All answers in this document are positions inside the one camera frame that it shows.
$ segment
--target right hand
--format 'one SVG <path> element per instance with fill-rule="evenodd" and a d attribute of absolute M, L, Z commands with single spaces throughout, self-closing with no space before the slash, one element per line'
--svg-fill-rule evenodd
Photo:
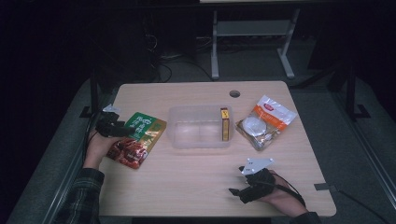
<path fill-rule="evenodd" d="M 276 172 L 273 170 L 270 170 L 270 173 L 276 174 Z M 276 180 L 276 184 L 290 189 L 289 184 L 285 180 L 277 175 L 274 175 L 274 178 Z M 271 204 L 277 210 L 279 210 L 279 212 L 285 214 L 288 217 L 297 217 L 308 212 L 308 210 L 296 198 L 277 188 L 274 188 L 272 193 L 258 199 L 257 201 Z"/>

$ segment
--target plastic lid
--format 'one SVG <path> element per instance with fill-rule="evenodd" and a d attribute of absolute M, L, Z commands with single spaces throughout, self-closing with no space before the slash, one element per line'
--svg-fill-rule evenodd
<path fill-rule="evenodd" d="M 255 116 L 249 116 L 244 119 L 242 125 L 245 131 L 254 137 L 265 134 L 267 129 L 267 124 Z"/>

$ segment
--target clear plastic container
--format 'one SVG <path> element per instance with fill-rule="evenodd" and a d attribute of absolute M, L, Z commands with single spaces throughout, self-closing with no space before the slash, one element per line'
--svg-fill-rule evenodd
<path fill-rule="evenodd" d="M 222 140 L 224 107 L 229 114 L 228 141 Z M 166 132 L 176 148 L 228 147 L 233 130 L 233 109 L 229 105 L 178 105 L 169 109 Z"/>

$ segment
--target metal frame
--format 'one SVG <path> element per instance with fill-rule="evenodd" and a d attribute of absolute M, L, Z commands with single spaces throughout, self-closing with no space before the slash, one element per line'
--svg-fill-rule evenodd
<path fill-rule="evenodd" d="M 300 9 L 293 12 L 291 20 L 285 21 L 218 21 L 218 12 L 213 13 L 213 37 L 212 37 L 212 78 L 219 79 L 218 63 L 218 36 L 235 35 L 284 35 L 286 37 L 282 48 L 277 49 L 279 59 L 285 69 L 287 78 L 293 79 L 294 73 L 291 69 L 287 52 L 294 33 Z"/>

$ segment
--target white snack bag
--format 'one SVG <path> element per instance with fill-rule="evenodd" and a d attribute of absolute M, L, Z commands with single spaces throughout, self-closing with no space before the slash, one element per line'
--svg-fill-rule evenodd
<path fill-rule="evenodd" d="M 247 118 L 236 122 L 236 130 L 256 150 L 264 150 L 296 116 L 296 113 L 264 95 Z"/>

